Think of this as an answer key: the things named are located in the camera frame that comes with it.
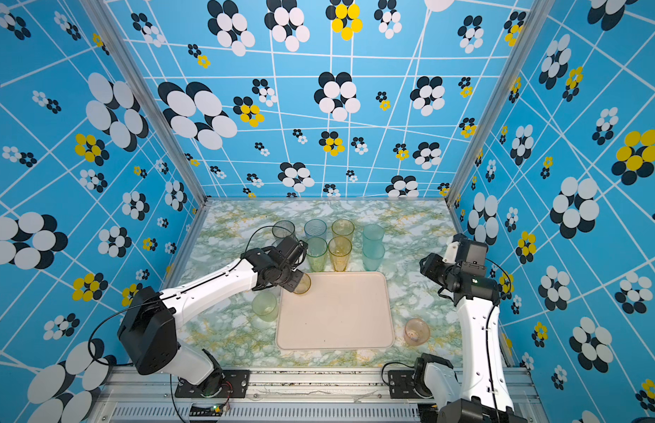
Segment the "short yellow cup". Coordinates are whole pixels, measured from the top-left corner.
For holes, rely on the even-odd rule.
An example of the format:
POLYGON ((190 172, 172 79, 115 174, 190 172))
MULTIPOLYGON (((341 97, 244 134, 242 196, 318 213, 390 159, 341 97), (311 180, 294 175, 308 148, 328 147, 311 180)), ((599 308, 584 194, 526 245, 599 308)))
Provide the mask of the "short yellow cup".
POLYGON ((302 294, 306 294, 310 289, 311 289, 311 277, 308 273, 304 273, 301 280, 299 280, 293 293, 297 295, 302 295, 302 294))

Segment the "short green cup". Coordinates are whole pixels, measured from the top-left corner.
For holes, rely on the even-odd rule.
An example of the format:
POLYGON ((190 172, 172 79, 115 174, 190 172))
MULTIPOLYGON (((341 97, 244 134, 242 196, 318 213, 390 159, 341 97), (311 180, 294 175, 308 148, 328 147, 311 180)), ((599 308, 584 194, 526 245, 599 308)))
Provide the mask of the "short green cup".
POLYGON ((262 292, 253 299, 253 313, 264 322, 274 322, 278 316, 278 299, 271 292, 262 292))

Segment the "short pink textured cup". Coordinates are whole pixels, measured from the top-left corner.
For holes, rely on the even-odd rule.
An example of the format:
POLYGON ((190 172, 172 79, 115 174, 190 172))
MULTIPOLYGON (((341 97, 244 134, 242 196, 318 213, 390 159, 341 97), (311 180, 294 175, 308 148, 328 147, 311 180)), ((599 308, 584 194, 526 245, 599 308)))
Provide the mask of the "short pink textured cup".
POLYGON ((406 322, 403 331, 405 342, 411 347, 425 344, 431 337, 429 325, 420 318, 412 318, 406 322))

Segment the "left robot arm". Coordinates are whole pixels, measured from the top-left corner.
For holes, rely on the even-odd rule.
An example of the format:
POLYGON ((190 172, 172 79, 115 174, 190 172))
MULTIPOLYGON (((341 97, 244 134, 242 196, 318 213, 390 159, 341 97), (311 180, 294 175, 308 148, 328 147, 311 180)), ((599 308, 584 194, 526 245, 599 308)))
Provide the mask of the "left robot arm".
POLYGON ((178 338, 178 330, 200 313, 246 291, 281 287, 292 293, 304 277, 298 268, 308 244, 294 236, 278 245, 246 250, 239 259, 182 286, 162 292, 147 287, 133 298, 118 338, 140 375, 174 375, 212 397, 225 386, 222 367, 205 349, 178 338))

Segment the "beige plastic tray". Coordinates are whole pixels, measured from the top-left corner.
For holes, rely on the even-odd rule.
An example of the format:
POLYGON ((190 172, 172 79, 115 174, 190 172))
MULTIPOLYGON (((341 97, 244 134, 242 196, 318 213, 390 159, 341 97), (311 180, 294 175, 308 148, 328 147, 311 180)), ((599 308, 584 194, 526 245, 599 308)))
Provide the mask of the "beige plastic tray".
POLYGON ((311 273, 304 294, 282 293, 276 344, 282 350, 386 349, 394 325, 385 275, 311 273))

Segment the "tall grey tumbler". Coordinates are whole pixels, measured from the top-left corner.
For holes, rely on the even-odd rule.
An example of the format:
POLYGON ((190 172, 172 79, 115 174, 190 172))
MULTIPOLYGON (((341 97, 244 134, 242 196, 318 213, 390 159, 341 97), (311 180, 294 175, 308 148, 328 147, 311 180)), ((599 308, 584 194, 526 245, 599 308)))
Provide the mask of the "tall grey tumbler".
POLYGON ((290 220, 279 220, 272 225, 272 235, 276 240, 282 240, 286 237, 294 237, 296 227, 290 220))

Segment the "tall green tumbler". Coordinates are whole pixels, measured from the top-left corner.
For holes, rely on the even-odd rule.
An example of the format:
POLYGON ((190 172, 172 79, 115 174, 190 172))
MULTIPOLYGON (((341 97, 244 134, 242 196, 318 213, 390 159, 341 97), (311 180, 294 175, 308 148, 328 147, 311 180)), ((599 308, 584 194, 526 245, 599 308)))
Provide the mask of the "tall green tumbler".
POLYGON ((307 239, 307 260, 312 272, 323 272, 327 262, 327 242, 321 237, 307 239))

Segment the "tall frosted blue tumbler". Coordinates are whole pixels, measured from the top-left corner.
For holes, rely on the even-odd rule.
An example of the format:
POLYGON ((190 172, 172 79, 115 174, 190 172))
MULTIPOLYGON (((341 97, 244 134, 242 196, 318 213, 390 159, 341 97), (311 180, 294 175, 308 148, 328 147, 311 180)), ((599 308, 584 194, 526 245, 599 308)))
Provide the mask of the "tall frosted blue tumbler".
POLYGON ((304 235, 307 239, 327 239, 327 223, 321 219, 312 219, 304 224, 304 235))

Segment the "tall amber tumbler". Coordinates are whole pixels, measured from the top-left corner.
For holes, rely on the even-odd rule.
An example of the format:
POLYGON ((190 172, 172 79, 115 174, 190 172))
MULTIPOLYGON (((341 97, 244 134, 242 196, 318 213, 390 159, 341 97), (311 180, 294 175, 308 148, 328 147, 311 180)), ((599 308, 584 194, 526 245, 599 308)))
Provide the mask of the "tall amber tumbler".
POLYGON ((344 236, 336 236, 328 243, 328 251, 334 271, 344 272, 348 268, 352 242, 344 236))

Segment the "tall yellow-olive tumbler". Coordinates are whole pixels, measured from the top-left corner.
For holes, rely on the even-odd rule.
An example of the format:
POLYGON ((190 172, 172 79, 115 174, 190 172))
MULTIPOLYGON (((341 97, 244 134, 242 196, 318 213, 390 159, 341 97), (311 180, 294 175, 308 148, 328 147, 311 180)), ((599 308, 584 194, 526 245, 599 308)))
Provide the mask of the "tall yellow-olive tumbler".
POLYGON ((353 241, 355 230, 355 224, 351 220, 346 219, 335 220, 331 226, 334 238, 342 237, 349 241, 353 241))

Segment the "tall teal tumbler front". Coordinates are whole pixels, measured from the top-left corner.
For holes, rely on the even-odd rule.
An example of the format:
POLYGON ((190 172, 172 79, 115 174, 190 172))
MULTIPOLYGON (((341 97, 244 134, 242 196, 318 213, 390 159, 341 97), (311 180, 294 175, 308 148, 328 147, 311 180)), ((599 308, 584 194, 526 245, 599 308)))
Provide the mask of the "tall teal tumbler front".
POLYGON ((366 271, 376 271, 385 257, 385 246, 380 241, 364 243, 363 264, 366 271))

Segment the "tall teal tumbler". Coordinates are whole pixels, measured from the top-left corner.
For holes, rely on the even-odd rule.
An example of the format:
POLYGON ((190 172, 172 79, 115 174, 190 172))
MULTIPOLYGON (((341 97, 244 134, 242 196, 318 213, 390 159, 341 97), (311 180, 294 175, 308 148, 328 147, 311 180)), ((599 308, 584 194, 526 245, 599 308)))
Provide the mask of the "tall teal tumbler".
POLYGON ((363 229, 363 245, 383 243, 385 229, 378 224, 368 224, 363 229))
POLYGON ((363 264, 366 271, 376 271, 385 257, 385 246, 380 241, 364 243, 363 264))

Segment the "tall teal tumbler rear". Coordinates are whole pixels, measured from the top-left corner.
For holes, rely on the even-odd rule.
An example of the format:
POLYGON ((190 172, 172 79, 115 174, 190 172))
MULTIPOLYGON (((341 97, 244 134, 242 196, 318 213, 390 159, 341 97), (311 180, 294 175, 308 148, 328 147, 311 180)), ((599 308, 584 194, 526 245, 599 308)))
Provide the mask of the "tall teal tumbler rear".
POLYGON ((368 224, 363 229, 363 245, 383 243, 385 229, 378 224, 368 224))

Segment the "small green circuit board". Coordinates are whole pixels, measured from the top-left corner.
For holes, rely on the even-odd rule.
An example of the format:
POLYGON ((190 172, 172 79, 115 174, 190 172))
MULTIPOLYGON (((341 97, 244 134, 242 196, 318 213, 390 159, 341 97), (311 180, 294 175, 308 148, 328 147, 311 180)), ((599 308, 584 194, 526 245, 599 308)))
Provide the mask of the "small green circuit board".
POLYGON ((190 418, 221 418, 228 411, 227 405, 192 405, 189 410, 190 418))

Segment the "aluminium front rail frame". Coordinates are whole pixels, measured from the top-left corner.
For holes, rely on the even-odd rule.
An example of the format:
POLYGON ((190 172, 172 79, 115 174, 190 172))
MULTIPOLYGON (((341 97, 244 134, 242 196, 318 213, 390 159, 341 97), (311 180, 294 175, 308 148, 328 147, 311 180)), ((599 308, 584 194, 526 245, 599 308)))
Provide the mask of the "aluminium front rail frame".
MULTIPOLYGON (((93 406, 91 422, 191 421, 194 407, 214 398, 175 398, 167 375, 112 372, 93 406)), ((378 368, 254 368, 246 396, 231 399, 221 422, 434 421, 431 401, 392 398, 378 368)))

